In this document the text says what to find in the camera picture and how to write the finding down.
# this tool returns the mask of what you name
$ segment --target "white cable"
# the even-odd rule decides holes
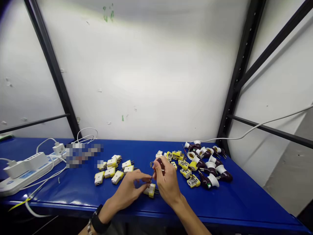
[[[60,158],[63,162],[65,162],[65,163],[66,163],[66,161],[65,161],[62,157],[59,157],[59,156],[56,156],[56,157],[57,157],[57,158]],[[23,190],[23,189],[27,189],[27,188],[33,187],[33,186],[35,186],[35,185],[37,185],[37,184],[40,184],[40,183],[42,183],[42,182],[44,182],[44,181],[46,181],[46,180],[49,180],[49,179],[51,179],[51,178],[53,178],[53,177],[55,177],[55,176],[57,176],[57,175],[61,174],[61,173],[62,173],[65,169],[66,169],[66,167],[65,167],[65,168],[63,168],[62,170],[58,171],[57,173],[54,173],[52,176],[50,176],[50,177],[46,178],[45,180],[42,180],[42,181],[39,181],[39,182],[37,182],[37,183],[35,183],[35,184],[32,184],[32,185],[30,185],[30,186],[27,186],[27,187],[21,188],[20,190]]]
[[[39,147],[40,147],[40,145],[42,145],[43,143],[45,143],[46,141],[48,141],[48,140],[54,140],[54,142],[56,142],[57,143],[57,141],[55,140],[55,139],[53,139],[53,138],[48,138],[48,139],[46,139],[45,141],[43,141],[42,143],[40,143],[38,146],[37,146],[37,148],[36,148],[36,153],[38,153],[38,149],[39,149]]]
[[[49,171],[47,171],[47,172],[44,173],[42,176],[40,176],[40,178],[43,177],[44,175],[48,174],[48,173],[54,168],[54,161],[53,161],[53,159],[52,159],[51,156],[49,156],[49,155],[48,155],[47,157],[51,159],[52,167],[51,167],[51,169],[50,169]],[[23,189],[27,189],[27,188],[33,187],[34,185],[38,184],[38,183],[36,183],[36,184],[30,185],[31,183],[35,182],[36,180],[38,180],[38,179],[33,180],[32,182],[30,182],[30,183],[28,184],[29,186],[24,187],[24,188],[21,188],[20,191],[23,190]]]
[[[11,161],[12,161],[12,160],[7,159],[7,158],[0,158],[0,160],[5,160],[5,161],[8,161],[8,162],[11,162]]]
[[[86,135],[86,136],[84,136],[83,138],[86,138],[86,137],[88,137],[88,136],[92,136],[91,139],[94,138],[94,135]],[[83,138],[80,138],[80,139],[78,139],[78,140],[75,140],[73,143],[75,143],[75,142],[77,142],[77,141],[78,141],[78,143],[79,143],[79,140],[81,140],[81,139],[83,139]]]
[[[63,150],[63,152],[61,153],[61,157],[58,157],[58,158],[61,158],[64,162],[66,162],[62,157],[63,157],[63,153],[66,149]],[[58,171],[57,173],[53,174],[52,176],[50,176],[49,178],[45,179],[44,182],[38,187],[36,188],[36,190],[34,192],[32,192],[25,200],[25,206],[27,208],[27,210],[29,211],[29,213],[31,213],[33,216],[37,217],[37,218],[44,218],[44,217],[48,217],[48,216],[51,216],[51,215],[39,215],[39,214],[36,214],[31,208],[30,206],[28,205],[28,199],[31,198],[31,196],[37,192],[49,179],[61,174],[65,169],[67,168],[67,166],[65,166],[62,170]]]
[[[283,117],[279,117],[279,118],[274,119],[274,120],[270,120],[270,121],[266,121],[266,122],[260,123],[260,124],[256,125],[255,127],[251,128],[250,130],[248,130],[246,133],[244,133],[243,136],[241,136],[241,137],[239,137],[239,138],[214,138],[214,139],[210,139],[210,140],[205,140],[205,141],[199,140],[199,141],[201,141],[201,142],[209,142],[209,141],[212,141],[212,140],[219,140],[219,139],[227,139],[227,140],[242,139],[242,138],[245,137],[248,133],[250,133],[251,131],[253,131],[254,129],[258,128],[258,127],[261,126],[261,125],[264,125],[264,124],[269,123],[269,122],[272,122],[272,121],[277,121],[277,120],[280,120],[280,119],[283,119],[283,118],[286,118],[286,117],[289,117],[289,116],[292,116],[292,115],[301,113],[301,112],[303,112],[303,111],[305,111],[305,110],[308,110],[308,109],[310,109],[310,108],[312,108],[312,107],[313,107],[313,104],[310,105],[310,106],[308,106],[308,107],[306,107],[306,108],[304,108],[304,109],[301,109],[300,111],[294,112],[294,113],[292,113],[292,114],[289,114],[289,115],[286,115],[286,116],[283,116]]]
[[[95,128],[93,128],[93,127],[86,127],[86,128],[81,129],[81,130],[77,133],[77,139],[78,139],[79,133],[80,133],[82,130],[85,130],[85,129],[94,129],[94,130],[97,132],[96,137],[92,140],[92,141],[94,141],[94,140],[97,138],[97,136],[98,136],[98,131],[97,131]]]
[[[44,224],[44,226],[42,226],[40,229],[38,229],[36,232],[34,232],[32,235],[35,235],[36,233],[38,233],[43,227],[45,227],[48,223],[50,223],[51,221],[53,221],[56,217],[54,217],[53,219],[49,220],[47,223]]]

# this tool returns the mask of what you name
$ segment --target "white wall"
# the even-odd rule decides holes
[[[249,66],[264,51],[303,0],[268,1],[258,30]],[[313,11],[250,79],[235,115],[257,123],[309,106],[313,101]],[[294,134],[304,114],[267,125]],[[251,126],[232,122],[229,137],[241,136]],[[289,141],[261,130],[241,140],[229,141],[232,157],[259,185],[264,186]]]
[[[215,137],[248,2],[113,1],[106,23],[111,3],[39,1],[80,127],[102,139]]]
[[[23,1],[12,1],[0,24],[0,130],[64,114]],[[13,131],[20,137],[72,138],[66,118]]]

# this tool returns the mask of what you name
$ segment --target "right hand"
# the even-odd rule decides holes
[[[165,168],[165,174],[162,174],[161,165],[156,158],[153,162],[153,169],[156,171],[153,174],[153,178],[156,180],[162,198],[173,208],[176,204],[181,202],[183,195],[179,190],[175,167],[170,164],[164,156],[160,158]]]

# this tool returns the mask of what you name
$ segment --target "wrist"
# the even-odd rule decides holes
[[[109,198],[103,205],[98,217],[101,223],[107,224],[113,216],[119,211],[112,198]]]
[[[172,207],[173,211],[177,211],[179,208],[182,208],[184,203],[186,202],[186,198],[184,195],[180,193],[180,195],[175,199],[174,202],[171,203],[170,207]]]

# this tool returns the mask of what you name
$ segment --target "left hand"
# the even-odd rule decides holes
[[[103,222],[109,222],[118,211],[130,206],[146,188],[150,186],[151,176],[142,173],[139,169],[128,172],[122,180],[115,194],[109,198],[99,213],[99,219]],[[139,188],[135,188],[134,181],[142,180],[146,182]]]

